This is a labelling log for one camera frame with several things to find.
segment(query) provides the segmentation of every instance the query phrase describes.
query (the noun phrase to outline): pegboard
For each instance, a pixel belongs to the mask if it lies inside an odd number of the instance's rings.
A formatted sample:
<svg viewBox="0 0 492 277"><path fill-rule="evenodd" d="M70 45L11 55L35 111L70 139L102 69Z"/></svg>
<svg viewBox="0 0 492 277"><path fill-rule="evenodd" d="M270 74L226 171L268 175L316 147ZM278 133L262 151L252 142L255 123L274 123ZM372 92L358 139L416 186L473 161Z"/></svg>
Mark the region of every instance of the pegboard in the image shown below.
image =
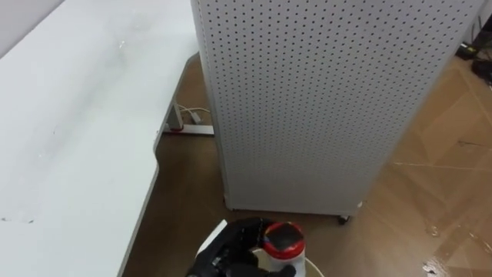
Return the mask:
<svg viewBox="0 0 492 277"><path fill-rule="evenodd" d="M192 0L228 207L354 214L481 4Z"/></svg>

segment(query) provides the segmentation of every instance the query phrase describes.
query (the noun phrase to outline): desk surface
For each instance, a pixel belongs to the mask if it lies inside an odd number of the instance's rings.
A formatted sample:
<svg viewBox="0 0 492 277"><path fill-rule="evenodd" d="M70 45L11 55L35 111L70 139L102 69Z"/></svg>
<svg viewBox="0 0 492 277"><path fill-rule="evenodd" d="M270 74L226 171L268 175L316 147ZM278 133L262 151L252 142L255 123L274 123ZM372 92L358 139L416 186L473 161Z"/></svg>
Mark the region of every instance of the desk surface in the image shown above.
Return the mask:
<svg viewBox="0 0 492 277"><path fill-rule="evenodd" d="M66 0L0 59L1 276L121 273L197 51L189 1Z"/></svg>

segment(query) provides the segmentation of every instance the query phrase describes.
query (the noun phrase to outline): white cable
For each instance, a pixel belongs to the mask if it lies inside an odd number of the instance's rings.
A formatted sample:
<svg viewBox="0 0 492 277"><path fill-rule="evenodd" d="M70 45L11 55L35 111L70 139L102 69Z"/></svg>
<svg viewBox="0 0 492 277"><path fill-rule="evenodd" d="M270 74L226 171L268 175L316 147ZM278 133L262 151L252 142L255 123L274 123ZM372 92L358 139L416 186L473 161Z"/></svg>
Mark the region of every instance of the white cable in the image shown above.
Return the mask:
<svg viewBox="0 0 492 277"><path fill-rule="evenodd" d="M190 114L191 114L191 111L203 111L203 112L210 113L210 111L207 110L206 108L186 108L183 105L178 105L178 106L180 108L180 111L182 111L182 112L190 112Z"/></svg>

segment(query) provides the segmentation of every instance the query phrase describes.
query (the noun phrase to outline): brown floor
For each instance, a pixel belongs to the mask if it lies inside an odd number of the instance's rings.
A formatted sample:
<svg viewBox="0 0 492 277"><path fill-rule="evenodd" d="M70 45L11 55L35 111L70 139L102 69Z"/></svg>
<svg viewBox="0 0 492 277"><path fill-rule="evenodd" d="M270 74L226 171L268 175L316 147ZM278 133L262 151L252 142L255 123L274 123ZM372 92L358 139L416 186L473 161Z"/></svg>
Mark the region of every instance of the brown floor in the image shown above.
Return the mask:
<svg viewBox="0 0 492 277"><path fill-rule="evenodd" d="M325 276L492 276L492 92L454 59L402 138L357 217L230 212L212 138L165 135L161 171L124 277L184 276L221 219L301 224ZM178 95L206 106L198 62Z"/></svg>

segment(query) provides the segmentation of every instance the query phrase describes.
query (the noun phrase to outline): red and white cap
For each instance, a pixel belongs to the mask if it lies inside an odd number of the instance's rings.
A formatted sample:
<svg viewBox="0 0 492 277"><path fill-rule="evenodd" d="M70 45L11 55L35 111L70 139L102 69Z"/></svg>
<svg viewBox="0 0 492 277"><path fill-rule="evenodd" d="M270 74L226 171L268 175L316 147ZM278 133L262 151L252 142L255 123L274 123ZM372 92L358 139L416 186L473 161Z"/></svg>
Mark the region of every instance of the red and white cap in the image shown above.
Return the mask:
<svg viewBox="0 0 492 277"><path fill-rule="evenodd" d="M293 259L304 251L304 235L301 228L292 222L276 222L264 233L263 249L272 258Z"/></svg>

